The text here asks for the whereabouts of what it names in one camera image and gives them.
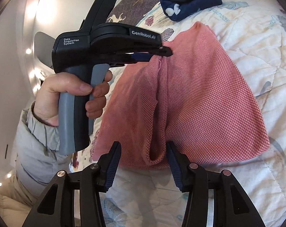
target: hand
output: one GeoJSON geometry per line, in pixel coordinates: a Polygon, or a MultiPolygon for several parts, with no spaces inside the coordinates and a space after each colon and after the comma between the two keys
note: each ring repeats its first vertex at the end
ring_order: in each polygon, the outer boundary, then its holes
{"type": "Polygon", "coordinates": [[[109,82],[112,79],[111,71],[107,71],[105,81],[94,89],[80,80],[77,76],[61,72],[50,75],[45,79],[39,90],[34,105],[33,114],[37,120],[49,126],[58,126],[58,106],[61,92],[68,92],[74,96],[86,96],[92,93],[95,97],[86,103],[86,115],[96,119],[103,113],[106,105],[105,95],[109,92],[109,82]]]}

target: pink knit garment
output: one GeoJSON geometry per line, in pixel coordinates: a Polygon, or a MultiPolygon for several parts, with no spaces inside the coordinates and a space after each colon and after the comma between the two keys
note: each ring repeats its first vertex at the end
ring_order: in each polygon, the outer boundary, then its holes
{"type": "Polygon", "coordinates": [[[269,148],[257,102],[210,28],[196,22],[171,57],[129,65],[116,84],[93,159],[122,145],[120,165],[167,168],[166,142],[198,164],[243,161],[269,148]]]}

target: gray trigger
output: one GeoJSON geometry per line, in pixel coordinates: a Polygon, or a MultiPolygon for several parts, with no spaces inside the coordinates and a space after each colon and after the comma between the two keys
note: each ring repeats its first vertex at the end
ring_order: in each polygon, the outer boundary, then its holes
{"type": "MultiPolygon", "coordinates": [[[[105,75],[109,69],[109,64],[97,64],[92,69],[92,75],[91,75],[91,82],[90,85],[95,88],[97,85],[103,83],[105,75]]],[[[89,96],[89,100],[93,100],[94,97],[92,95],[89,96]]],[[[94,131],[94,120],[89,119],[88,121],[88,127],[89,127],[89,135],[91,135],[94,131]]]]}

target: jacket cuff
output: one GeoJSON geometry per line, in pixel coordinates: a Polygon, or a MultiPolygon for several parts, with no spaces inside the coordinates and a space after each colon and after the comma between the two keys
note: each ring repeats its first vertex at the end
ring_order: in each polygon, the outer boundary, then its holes
{"type": "Polygon", "coordinates": [[[33,102],[27,113],[26,125],[28,129],[47,149],[58,151],[60,146],[58,127],[48,126],[38,121],[33,115],[34,104],[35,102],[33,102]]]}

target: gray handle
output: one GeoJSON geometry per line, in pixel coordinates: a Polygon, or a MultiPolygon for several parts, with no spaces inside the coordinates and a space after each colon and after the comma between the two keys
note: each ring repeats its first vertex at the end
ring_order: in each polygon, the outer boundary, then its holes
{"type": "MultiPolygon", "coordinates": [[[[70,67],[66,72],[75,74],[81,80],[96,87],[104,81],[109,64],[97,64],[91,68],[81,65],[70,67]]],[[[59,99],[59,137],[61,155],[72,154],[89,146],[89,134],[94,130],[94,120],[86,115],[86,102],[92,95],[73,96],[67,92],[60,94],[59,99]]]]}

